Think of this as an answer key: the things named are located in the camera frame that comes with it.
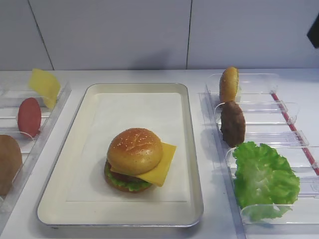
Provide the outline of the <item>tomato slice in burger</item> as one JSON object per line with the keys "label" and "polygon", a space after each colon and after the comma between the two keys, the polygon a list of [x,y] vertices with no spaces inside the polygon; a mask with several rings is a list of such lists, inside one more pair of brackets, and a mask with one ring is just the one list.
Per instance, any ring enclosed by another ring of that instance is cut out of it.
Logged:
{"label": "tomato slice in burger", "polygon": [[133,177],[133,176],[129,176],[129,175],[125,175],[125,174],[120,174],[117,172],[113,172],[111,171],[111,165],[108,163],[108,168],[109,168],[109,172],[111,174],[111,176],[117,180],[123,181],[123,182],[127,182],[127,183],[131,183],[131,182],[142,182],[141,179],[137,178],[137,177]]}

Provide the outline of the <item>sesame bun top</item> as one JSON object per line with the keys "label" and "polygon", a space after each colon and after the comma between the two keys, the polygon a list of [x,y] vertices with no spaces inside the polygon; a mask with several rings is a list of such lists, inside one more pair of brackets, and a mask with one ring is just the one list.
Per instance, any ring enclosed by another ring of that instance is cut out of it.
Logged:
{"label": "sesame bun top", "polygon": [[130,128],[111,142],[107,161],[120,172],[139,175],[154,169],[163,156],[160,138],[146,128]]}

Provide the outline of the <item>lettuce in burger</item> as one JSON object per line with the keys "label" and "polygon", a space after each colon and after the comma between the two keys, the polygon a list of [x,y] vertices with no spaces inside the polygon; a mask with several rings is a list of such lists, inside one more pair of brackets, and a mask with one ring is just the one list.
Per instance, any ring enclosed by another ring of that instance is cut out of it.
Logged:
{"label": "lettuce in burger", "polygon": [[152,183],[137,177],[111,171],[111,165],[108,161],[105,163],[104,175],[109,185],[122,192],[139,193],[152,186]]}

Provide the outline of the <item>brown meat patty in rack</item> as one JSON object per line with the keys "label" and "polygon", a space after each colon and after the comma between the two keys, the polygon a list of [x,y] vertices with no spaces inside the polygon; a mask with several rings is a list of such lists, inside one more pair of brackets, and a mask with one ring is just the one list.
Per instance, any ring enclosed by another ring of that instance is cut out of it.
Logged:
{"label": "brown meat patty in rack", "polygon": [[221,132],[229,147],[236,147],[244,142],[246,122],[243,112],[235,101],[223,104],[221,112]]}

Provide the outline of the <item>white paper liner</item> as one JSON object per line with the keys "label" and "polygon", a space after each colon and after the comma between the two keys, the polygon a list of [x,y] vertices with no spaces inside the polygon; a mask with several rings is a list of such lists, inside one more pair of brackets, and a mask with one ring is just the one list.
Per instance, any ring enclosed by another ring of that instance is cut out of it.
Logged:
{"label": "white paper liner", "polygon": [[[100,93],[82,103],[69,138],[73,173],[67,199],[75,202],[183,202],[189,198],[187,153],[181,96],[177,93]],[[104,165],[112,139],[122,131],[142,127],[176,151],[162,187],[126,193],[105,182]]]}

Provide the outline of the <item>yellow cheese slice in rack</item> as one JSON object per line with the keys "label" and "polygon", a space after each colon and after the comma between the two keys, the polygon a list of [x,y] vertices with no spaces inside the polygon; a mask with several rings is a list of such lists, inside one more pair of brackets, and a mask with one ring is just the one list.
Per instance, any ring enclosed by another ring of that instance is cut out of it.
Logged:
{"label": "yellow cheese slice in rack", "polygon": [[34,68],[28,82],[28,87],[43,97],[47,108],[53,109],[55,107],[61,86],[53,74]]}

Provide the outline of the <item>cheese slice on burger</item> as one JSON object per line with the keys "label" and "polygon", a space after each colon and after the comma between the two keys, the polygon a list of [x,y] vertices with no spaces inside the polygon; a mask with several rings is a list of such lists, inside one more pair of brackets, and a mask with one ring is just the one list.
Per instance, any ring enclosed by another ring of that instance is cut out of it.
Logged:
{"label": "cheese slice on burger", "polygon": [[[162,155],[161,161],[154,169],[152,169],[146,173],[140,174],[140,175],[128,174],[128,176],[133,176],[133,177],[142,179],[144,181],[147,181],[151,184],[155,184],[159,187],[162,187],[164,182],[165,182],[167,173],[169,171],[171,161],[174,157],[176,146],[171,145],[171,144],[167,144],[167,143],[163,143],[163,142],[161,144],[162,144],[162,148],[163,148],[163,155]],[[111,167],[111,171],[127,175],[126,173],[119,171],[118,169],[114,168],[113,166]]]}

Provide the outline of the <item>left clear acrylic rack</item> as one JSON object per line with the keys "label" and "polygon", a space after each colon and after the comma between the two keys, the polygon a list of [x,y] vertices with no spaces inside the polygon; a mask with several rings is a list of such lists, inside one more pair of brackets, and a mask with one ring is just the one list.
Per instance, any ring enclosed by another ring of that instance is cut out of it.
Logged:
{"label": "left clear acrylic rack", "polygon": [[[22,153],[22,166],[13,178],[12,187],[6,196],[0,198],[1,228],[6,225],[70,93],[70,84],[62,84],[55,107],[49,109],[43,98],[32,90],[0,89],[0,133],[13,137]],[[41,109],[40,133],[34,138],[23,136],[17,126],[19,106],[27,98],[35,98]]]}

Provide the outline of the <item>bottom bun on tray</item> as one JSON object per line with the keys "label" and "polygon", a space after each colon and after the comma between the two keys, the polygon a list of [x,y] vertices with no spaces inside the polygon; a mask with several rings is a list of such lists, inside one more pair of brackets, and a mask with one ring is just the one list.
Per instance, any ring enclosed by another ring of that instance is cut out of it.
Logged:
{"label": "bottom bun on tray", "polygon": [[105,167],[104,167],[105,181],[110,186],[114,187],[117,190],[120,190],[122,192],[129,192],[129,193],[139,193],[139,192],[142,192],[142,191],[144,191],[152,186],[151,183],[146,182],[146,181],[142,181],[142,182],[138,182],[138,183],[135,183],[135,182],[127,183],[127,182],[117,180],[111,176],[107,164],[108,163],[106,163]]}

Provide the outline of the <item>sesame bun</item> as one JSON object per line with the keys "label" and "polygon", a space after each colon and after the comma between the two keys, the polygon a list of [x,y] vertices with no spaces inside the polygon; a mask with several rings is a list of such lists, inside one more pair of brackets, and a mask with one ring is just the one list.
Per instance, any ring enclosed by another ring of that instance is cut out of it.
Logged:
{"label": "sesame bun", "polygon": [[219,81],[219,99],[222,103],[235,100],[238,84],[238,69],[235,67],[226,68]]}
{"label": "sesame bun", "polygon": [[160,138],[146,128],[130,128],[111,142],[107,161],[120,172],[139,175],[154,169],[163,156]]}

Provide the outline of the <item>clear acrylic rack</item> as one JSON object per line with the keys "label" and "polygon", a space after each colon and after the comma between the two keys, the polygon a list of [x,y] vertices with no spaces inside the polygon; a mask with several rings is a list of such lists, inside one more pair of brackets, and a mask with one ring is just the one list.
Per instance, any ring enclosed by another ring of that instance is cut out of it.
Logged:
{"label": "clear acrylic rack", "polygon": [[[0,133],[13,137],[22,153],[22,166],[13,178],[12,187],[6,196],[0,198],[1,228],[6,225],[70,93],[70,84],[62,84],[55,107],[49,109],[43,98],[32,90],[0,89]],[[40,133],[34,138],[23,136],[17,126],[19,106],[27,98],[35,98],[41,109]]]}
{"label": "clear acrylic rack", "polygon": [[240,74],[236,103],[246,121],[245,141],[267,144],[284,156],[300,180],[298,199],[293,204],[237,205],[234,193],[236,160],[234,149],[223,140],[219,99],[220,74],[206,79],[207,127],[212,130],[226,185],[236,236],[248,239],[252,234],[305,233],[319,230],[319,149],[309,144],[295,122],[299,106],[277,96],[275,74]]}

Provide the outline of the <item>red tomato slice in rack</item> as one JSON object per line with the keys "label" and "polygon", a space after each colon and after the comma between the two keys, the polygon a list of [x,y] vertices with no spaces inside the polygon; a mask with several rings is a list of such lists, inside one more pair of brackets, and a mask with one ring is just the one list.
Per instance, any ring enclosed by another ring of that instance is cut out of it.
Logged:
{"label": "red tomato slice in rack", "polygon": [[25,99],[18,110],[17,125],[25,136],[35,137],[41,124],[41,109],[35,98]]}

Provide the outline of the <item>white metal tray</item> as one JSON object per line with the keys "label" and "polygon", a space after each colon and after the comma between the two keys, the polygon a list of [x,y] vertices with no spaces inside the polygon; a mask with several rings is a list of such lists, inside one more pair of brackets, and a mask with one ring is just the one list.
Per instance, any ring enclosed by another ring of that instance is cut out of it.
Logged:
{"label": "white metal tray", "polygon": [[[176,146],[163,186],[136,194],[104,179],[112,139],[131,127],[150,129]],[[89,86],[38,204],[38,219],[51,227],[190,227],[203,211],[187,87]]]}

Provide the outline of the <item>brown bun in left rack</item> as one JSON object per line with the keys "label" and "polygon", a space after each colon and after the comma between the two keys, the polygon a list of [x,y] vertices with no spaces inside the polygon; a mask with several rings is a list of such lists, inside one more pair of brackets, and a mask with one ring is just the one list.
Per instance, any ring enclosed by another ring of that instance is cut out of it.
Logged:
{"label": "brown bun in left rack", "polygon": [[9,135],[0,136],[0,195],[9,192],[12,181],[22,165],[22,154],[17,141]]}

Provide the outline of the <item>green lettuce leaf in rack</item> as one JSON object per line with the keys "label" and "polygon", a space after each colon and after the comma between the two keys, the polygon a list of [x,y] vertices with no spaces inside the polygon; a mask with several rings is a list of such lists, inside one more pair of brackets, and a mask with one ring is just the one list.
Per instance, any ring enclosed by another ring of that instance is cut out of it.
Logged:
{"label": "green lettuce leaf in rack", "polygon": [[233,152],[238,206],[251,221],[280,218],[298,199],[300,179],[274,148],[246,142]]}

